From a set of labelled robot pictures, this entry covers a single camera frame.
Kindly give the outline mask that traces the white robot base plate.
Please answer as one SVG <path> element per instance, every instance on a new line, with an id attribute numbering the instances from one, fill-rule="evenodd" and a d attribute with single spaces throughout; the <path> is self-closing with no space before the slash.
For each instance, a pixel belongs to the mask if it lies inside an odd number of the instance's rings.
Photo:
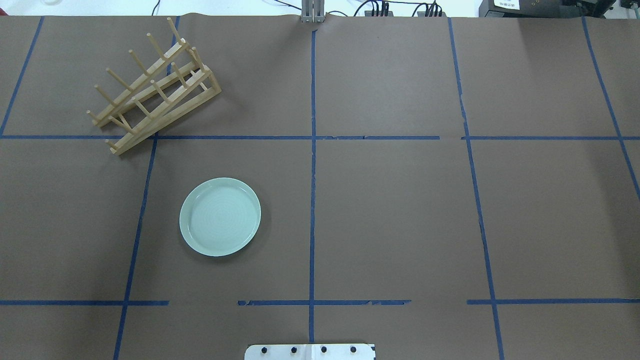
<path id="1" fill-rule="evenodd" d="M 245 360 L 375 360 L 374 344 L 299 343 L 253 344 L 244 353 Z"/>

